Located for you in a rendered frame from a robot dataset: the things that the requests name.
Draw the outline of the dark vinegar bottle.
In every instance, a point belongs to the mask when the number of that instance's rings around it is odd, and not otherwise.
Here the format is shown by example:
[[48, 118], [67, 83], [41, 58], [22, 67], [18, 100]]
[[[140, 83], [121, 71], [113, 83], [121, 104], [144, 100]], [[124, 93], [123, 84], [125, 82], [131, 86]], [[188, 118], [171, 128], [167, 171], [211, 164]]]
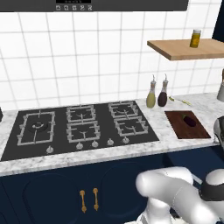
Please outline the dark vinegar bottle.
[[164, 107], [167, 103], [167, 85], [168, 85], [168, 80], [164, 79], [161, 92], [157, 98], [157, 104], [159, 107]]

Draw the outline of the dark range hood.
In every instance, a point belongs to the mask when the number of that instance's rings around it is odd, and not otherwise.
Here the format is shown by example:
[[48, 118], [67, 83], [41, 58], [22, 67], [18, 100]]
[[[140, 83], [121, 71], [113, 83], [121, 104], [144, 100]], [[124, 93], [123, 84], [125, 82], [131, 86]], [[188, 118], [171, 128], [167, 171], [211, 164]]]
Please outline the dark range hood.
[[0, 12], [186, 11], [189, 0], [0, 0]]

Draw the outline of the navy wall cupboard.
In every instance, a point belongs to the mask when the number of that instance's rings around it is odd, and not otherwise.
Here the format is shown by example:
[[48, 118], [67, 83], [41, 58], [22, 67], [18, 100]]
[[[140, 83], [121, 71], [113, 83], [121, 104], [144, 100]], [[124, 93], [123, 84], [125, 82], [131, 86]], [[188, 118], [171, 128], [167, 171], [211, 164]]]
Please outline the navy wall cupboard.
[[212, 39], [224, 43], [224, 0], [221, 1], [220, 11], [213, 30]]

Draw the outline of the yellow oil bottle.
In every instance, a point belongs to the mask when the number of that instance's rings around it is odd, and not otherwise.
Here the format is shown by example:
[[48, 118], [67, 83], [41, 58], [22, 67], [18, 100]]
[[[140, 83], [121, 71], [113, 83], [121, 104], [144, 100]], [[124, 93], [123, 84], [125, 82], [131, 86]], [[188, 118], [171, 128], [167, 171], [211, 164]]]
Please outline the yellow oil bottle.
[[152, 79], [152, 81], [150, 82], [150, 92], [148, 93], [146, 98], [146, 106], [149, 109], [152, 109], [156, 103], [155, 86], [156, 86], [156, 81], [155, 79]]

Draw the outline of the yellow-green peeler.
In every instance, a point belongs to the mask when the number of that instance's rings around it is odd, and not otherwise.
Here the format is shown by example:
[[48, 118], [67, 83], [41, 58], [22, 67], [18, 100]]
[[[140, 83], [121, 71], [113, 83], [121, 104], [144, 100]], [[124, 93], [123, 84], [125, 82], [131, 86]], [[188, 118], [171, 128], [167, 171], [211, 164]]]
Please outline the yellow-green peeler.
[[182, 102], [188, 106], [192, 106], [192, 104], [189, 102], [189, 101], [185, 101], [185, 100], [180, 100], [180, 99], [176, 99], [176, 98], [173, 98], [171, 96], [168, 97], [172, 102], [175, 102], [175, 101], [179, 101], [179, 102]]

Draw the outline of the dark purple eggplant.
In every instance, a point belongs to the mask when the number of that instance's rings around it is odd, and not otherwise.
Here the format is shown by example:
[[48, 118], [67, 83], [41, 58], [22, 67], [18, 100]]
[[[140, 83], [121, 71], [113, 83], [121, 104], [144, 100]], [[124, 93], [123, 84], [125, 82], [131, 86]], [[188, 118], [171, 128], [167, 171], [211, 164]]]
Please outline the dark purple eggplant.
[[183, 115], [183, 120], [190, 127], [195, 127], [196, 126], [196, 122], [191, 117], [189, 117], [188, 115]]

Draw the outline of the navy cupboard door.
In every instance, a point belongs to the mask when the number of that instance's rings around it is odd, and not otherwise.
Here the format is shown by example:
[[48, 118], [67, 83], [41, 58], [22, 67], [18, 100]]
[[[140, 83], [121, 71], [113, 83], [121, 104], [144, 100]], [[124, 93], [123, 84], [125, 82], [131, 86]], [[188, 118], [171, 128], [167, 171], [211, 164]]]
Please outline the navy cupboard door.
[[137, 175], [162, 167], [159, 155], [91, 164], [87, 169], [89, 186], [98, 189], [99, 204], [99, 210], [94, 211], [93, 224], [135, 221], [147, 204], [147, 199], [136, 188]]
[[81, 168], [36, 171], [1, 177], [19, 224], [88, 224], [80, 190], [87, 186]]

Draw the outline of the dark wooden cutting board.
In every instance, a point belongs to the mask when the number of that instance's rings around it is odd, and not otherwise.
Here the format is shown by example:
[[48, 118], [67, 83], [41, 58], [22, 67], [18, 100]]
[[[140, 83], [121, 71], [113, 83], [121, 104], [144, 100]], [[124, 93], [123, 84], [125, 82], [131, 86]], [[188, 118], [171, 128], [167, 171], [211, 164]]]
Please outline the dark wooden cutting board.
[[[165, 111], [165, 115], [178, 139], [210, 138], [204, 126], [191, 110]], [[196, 126], [188, 126], [183, 120], [183, 115], [191, 117], [196, 122]]]

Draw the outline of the black gas hob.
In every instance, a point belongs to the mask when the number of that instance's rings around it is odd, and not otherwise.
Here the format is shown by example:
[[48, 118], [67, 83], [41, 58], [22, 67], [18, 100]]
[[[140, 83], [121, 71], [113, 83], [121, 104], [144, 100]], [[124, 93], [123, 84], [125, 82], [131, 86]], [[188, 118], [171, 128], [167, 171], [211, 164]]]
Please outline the black gas hob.
[[[127, 137], [129, 143], [123, 143]], [[107, 145], [109, 139], [114, 145]], [[94, 148], [92, 142], [99, 146]], [[156, 142], [158, 137], [135, 101], [24, 110], [17, 114], [2, 160]], [[77, 143], [83, 144], [77, 150]], [[46, 149], [52, 146], [53, 153]]]

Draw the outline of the yellow spice jar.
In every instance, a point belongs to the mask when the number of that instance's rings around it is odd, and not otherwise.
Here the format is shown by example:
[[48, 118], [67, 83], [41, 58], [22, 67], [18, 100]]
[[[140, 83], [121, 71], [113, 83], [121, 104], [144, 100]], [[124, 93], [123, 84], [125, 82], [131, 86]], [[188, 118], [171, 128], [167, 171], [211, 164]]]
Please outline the yellow spice jar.
[[192, 32], [190, 47], [197, 48], [199, 46], [200, 34], [201, 34], [201, 30], [194, 30]]

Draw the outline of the navy cupboard front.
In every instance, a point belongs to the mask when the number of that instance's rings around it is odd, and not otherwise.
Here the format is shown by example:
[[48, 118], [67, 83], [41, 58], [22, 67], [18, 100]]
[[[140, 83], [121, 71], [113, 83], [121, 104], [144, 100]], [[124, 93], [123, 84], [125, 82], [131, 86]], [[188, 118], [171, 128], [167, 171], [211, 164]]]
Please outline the navy cupboard front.
[[224, 150], [220, 146], [174, 151], [164, 154], [166, 167], [186, 167], [193, 175], [193, 185], [200, 189], [205, 176], [216, 169], [224, 169]]

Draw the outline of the light wooden wall shelf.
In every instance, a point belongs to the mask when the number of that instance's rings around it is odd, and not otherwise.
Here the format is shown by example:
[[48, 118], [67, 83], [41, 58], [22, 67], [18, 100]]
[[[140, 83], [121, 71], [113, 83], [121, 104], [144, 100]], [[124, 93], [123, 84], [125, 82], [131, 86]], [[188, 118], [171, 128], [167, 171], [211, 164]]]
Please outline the light wooden wall shelf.
[[212, 38], [202, 38], [197, 48], [189, 39], [148, 40], [147, 45], [170, 61], [224, 58], [224, 43]]

